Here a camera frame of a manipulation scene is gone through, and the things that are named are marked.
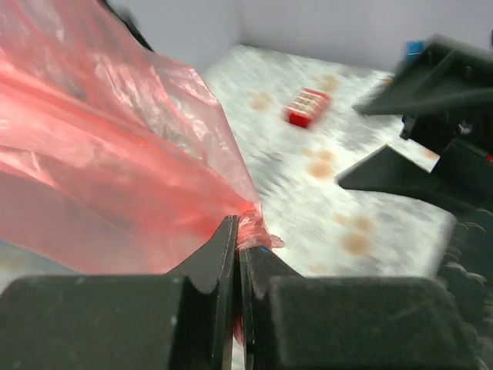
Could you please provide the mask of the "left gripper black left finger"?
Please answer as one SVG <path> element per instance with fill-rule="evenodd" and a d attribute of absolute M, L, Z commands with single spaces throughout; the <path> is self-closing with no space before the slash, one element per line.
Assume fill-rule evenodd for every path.
<path fill-rule="evenodd" d="M 1 295 L 3 369 L 228 369 L 238 220 L 166 274 L 46 275 Z"/>

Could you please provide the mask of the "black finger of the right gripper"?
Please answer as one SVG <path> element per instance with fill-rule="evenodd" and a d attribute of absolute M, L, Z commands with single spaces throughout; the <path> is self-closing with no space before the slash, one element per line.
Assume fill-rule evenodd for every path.
<path fill-rule="evenodd" d="M 383 146 L 337 177 L 346 190 L 422 200 L 447 212 L 492 210 L 492 162 L 464 144 L 450 144 L 428 172 Z"/>
<path fill-rule="evenodd" d="M 390 83 L 354 106 L 362 115 L 419 116 L 492 104 L 492 52 L 433 35 Z"/>

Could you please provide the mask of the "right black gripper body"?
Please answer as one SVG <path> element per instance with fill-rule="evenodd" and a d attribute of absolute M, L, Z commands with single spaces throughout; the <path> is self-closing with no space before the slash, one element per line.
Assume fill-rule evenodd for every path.
<path fill-rule="evenodd" d="M 401 138 L 412 140 L 437 155 L 457 140 L 465 147 L 492 162 L 492 104 L 419 108 L 401 106 Z"/>

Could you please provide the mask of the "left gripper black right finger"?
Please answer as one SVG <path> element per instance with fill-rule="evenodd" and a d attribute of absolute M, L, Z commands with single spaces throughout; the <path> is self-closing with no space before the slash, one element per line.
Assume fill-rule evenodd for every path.
<path fill-rule="evenodd" d="M 477 369 L 443 288 L 422 277 L 303 277 L 240 252 L 248 369 Z"/>

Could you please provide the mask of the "red plastic trash bag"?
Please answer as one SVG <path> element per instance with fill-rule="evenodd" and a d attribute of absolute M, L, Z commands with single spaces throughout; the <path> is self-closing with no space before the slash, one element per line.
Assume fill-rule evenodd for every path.
<path fill-rule="evenodd" d="M 228 216 L 280 246 L 223 107 L 105 1 L 1 3 L 1 239 L 74 270 L 162 273 Z"/>

